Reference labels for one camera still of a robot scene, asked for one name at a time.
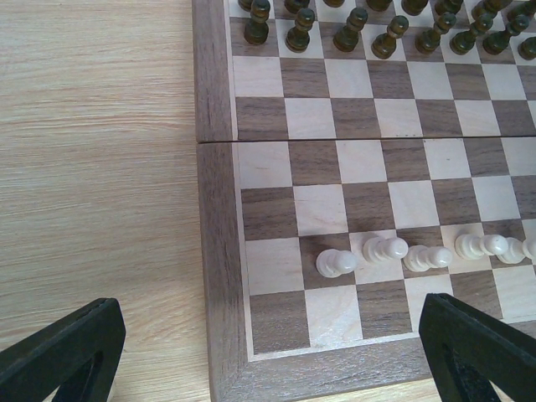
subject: dark pawn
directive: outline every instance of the dark pawn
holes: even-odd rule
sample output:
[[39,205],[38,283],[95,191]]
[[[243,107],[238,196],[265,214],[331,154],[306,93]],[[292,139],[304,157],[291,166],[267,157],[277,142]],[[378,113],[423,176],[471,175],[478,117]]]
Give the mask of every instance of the dark pawn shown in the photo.
[[518,15],[512,22],[506,24],[506,29],[501,32],[494,32],[484,39],[484,50],[489,54],[499,54],[510,43],[512,36],[518,36],[528,28],[530,20],[526,15]]
[[456,15],[444,13],[434,23],[434,28],[415,37],[415,47],[422,54],[432,54],[439,47],[441,35],[446,34],[456,23]]
[[296,25],[286,34],[286,47],[293,52],[305,52],[309,46],[309,31],[315,22],[315,12],[310,8],[302,8],[296,15]]
[[525,39],[518,46],[518,52],[525,60],[534,60],[536,58],[536,36]]
[[471,24],[467,31],[457,33],[451,39],[451,50],[456,54],[466,54],[475,46],[477,36],[483,35],[493,26],[493,16],[484,13]]
[[351,52],[359,43],[359,31],[369,19],[364,8],[355,8],[346,19],[346,25],[338,30],[333,37],[333,44],[342,52]]
[[402,38],[405,31],[408,30],[410,23],[403,15],[395,16],[389,26],[387,33],[378,35],[372,43],[372,53],[378,59],[388,59],[396,50],[396,39]]

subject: dark square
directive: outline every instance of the dark square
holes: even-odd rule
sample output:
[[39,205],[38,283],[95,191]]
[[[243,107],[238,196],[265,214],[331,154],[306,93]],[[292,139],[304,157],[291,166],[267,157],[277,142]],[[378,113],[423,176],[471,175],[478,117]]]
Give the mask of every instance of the dark square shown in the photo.
[[492,103],[502,137],[536,136],[526,100],[494,100]]
[[239,140],[288,140],[284,98],[236,98]]
[[446,64],[455,100],[489,101],[486,79],[479,64]]
[[363,338],[411,332],[404,281],[358,285],[358,301]]
[[480,222],[477,197],[470,178],[432,181],[440,224]]
[[293,185],[341,183],[335,141],[295,141],[289,142],[288,148]]
[[242,210],[246,240],[298,236],[292,188],[244,189]]
[[500,138],[464,138],[471,176],[503,176],[508,165]]
[[461,137],[460,119],[453,100],[417,101],[424,138]]
[[253,353],[308,348],[304,291],[250,297]]
[[413,138],[383,140],[382,149],[389,182],[430,180],[422,140]]
[[348,230],[351,233],[394,228],[387,183],[343,184]]
[[367,61],[374,98],[414,99],[405,61]]
[[286,98],[329,98],[323,59],[281,58]]
[[337,278],[326,278],[317,270],[317,257],[324,250],[350,250],[348,233],[320,234],[300,238],[301,267],[303,268],[303,283],[306,289],[355,285],[353,272],[340,275]]
[[332,99],[337,138],[380,138],[373,99]]

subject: dark wooden chess piece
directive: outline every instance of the dark wooden chess piece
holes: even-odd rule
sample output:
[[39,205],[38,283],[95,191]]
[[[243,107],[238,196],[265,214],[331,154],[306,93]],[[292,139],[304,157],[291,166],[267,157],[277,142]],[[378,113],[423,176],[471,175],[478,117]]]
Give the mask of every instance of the dark wooden chess piece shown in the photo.
[[528,28],[530,20],[526,15],[519,14],[513,21],[506,24],[506,29],[494,32],[484,39],[483,47],[489,54],[499,54],[508,47],[510,38],[518,36]]
[[298,11],[294,22],[296,26],[286,34],[286,47],[296,53],[305,52],[311,40],[309,31],[314,22],[315,12],[310,8],[302,8]]
[[439,16],[434,23],[434,28],[415,37],[415,47],[422,54],[432,54],[441,41],[441,35],[446,34],[456,23],[456,15],[453,13],[444,13]]
[[526,38],[519,46],[518,52],[525,60],[536,59],[536,36]]
[[369,14],[364,8],[358,7],[352,10],[346,19],[346,25],[338,30],[333,37],[333,44],[342,52],[351,52],[359,43],[359,31],[363,29],[369,19]]
[[387,33],[378,35],[372,43],[372,53],[378,59],[388,59],[396,50],[396,39],[402,38],[405,31],[408,30],[410,23],[403,15],[395,16],[389,26]]
[[490,13],[481,14],[467,31],[457,33],[451,39],[451,50],[456,54],[466,54],[475,46],[477,36],[483,35],[492,26],[493,16]]
[[251,4],[250,20],[244,27],[244,38],[249,44],[263,44],[268,39],[268,17],[270,17],[270,2],[254,0]]

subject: chess piece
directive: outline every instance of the chess piece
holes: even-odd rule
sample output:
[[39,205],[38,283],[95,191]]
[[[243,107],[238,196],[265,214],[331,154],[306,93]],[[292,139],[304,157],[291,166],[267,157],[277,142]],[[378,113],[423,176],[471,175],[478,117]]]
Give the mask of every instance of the chess piece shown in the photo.
[[410,23],[403,15],[395,16],[389,26],[387,33],[382,33],[376,37],[372,43],[372,53],[378,59],[388,59],[396,50],[396,39],[402,38],[405,31],[408,30]]
[[512,36],[518,36],[528,28],[530,20],[526,15],[519,14],[513,21],[506,24],[506,29],[501,32],[494,32],[484,39],[482,43],[484,50],[489,54],[500,54],[510,43]]
[[497,258],[505,264],[519,264],[525,257],[536,260],[536,239],[519,241],[513,237],[507,237],[508,250],[498,255]]
[[296,15],[296,25],[286,34],[286,47],[295,53],[305,52],[311,38],[309,31],[315,22],[315,12],[310,8],[302,8]]
[[493,17],[491,14],[484,13],[471,24],[467,31],[457,33],[451,39],[451,50],[456,54],[466,54],[475,46],[477,36],[483,35],[493,26]]
[[464,260],[480,260],[484,255],[501,255],[507,252],[508,242],[498,234],[483,237],[462,234],[454,242],[456,253]]
[[373,237],[363,246],[365,260],[372,264],[381,264],[389,260],[402,260],[408,254],[408,244],[399,237],[383,239]]
[[404,258],[406,268],[413,272],[424,272],[430,268],[445,268],[452,262],[452,251],[446,247],[410,247]]
[[346,20],[346,25],[341,27],[333,37],[333,44],[342,52],[351,52],[359,42],[359,31],[363,29],[369,18],[364,8],[354,8]]
[[270,2],[254,0],[251,4],[250,20],[244,27],[244,38],[249,44],[263,44],[268,39],[268,17],[270,17]]
[[446,34],[456,23],[456,15],[443,13],[434,23],[434,28],[427,29],[415,37],[415,47],[422,54],[432,54],[441,42],[441,35]]
[[358,263],[358,257],[351,251],[324,250],[317,257],[317,270],[326,278],[336,278],[355,271]]
[[536,36],[526,38],[518,46],[518,52],[525,60],[534,60],[536,58]]

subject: pawn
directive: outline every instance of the pawn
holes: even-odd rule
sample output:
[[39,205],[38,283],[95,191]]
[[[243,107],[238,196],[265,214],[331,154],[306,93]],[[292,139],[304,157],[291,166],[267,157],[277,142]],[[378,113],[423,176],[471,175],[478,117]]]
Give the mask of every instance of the pawn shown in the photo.
[[462,234],[454,242],[456,253],[464,260],[480,260],[484,255],[501,255],[507,252],[508,242],[498,234],[483,237]]
[[452,251],[446,247],[410,247],[404,258],[406,268],[413,272],[424,272],[430,268],[445,268],[452,262]]
[[483,47],[489,54],[500,54],[508,47],[510,38],[518,36],[528,28],[530,20],[526,15],[520,14],[513,21],[506,24],[506,29],[494,32],[484,39]]
[[251,18],[244,27],[244,38],[249,44],[263,44],[268,39],[268,17],[270,16],[268,0],[254,0],[251,4]]
[[396,39],[402,38],[405,31],[408,30],[410,23],[403,15],[395,16],[389,26],[387,33],[382,33],[376,37],[372,43],[372,53],[378,59],[388,59],[396,50]]
[[467,31],[457,33],[451,39],[451,50],[459,55],[466,54],[475,46],[477,36],[483,35],[493,26],[493,17],[491,14],[484,13],[471,24]]
[[363,256],[371,264],[381,264],[390,260],[402,260],[408,254],[408,244],[401,238],[383,239],[373,237],[363,246]]
[[443,13],[434,23],[434,28],[415,37],[415,47],[422,54],[432,54],[439,47],[441,35],[446,34],[456,23],[456,15]]
[[359,43],[359,31],[369,19],[364,8],[354,8],[346,20],[346,25],[338,30],[333,37],[333,44],[342,52],[351,52]]
[[354,272],[358,263],[358,257],[351,251],[324,250],[317,257],[317,270],[326,278],[337,278]]

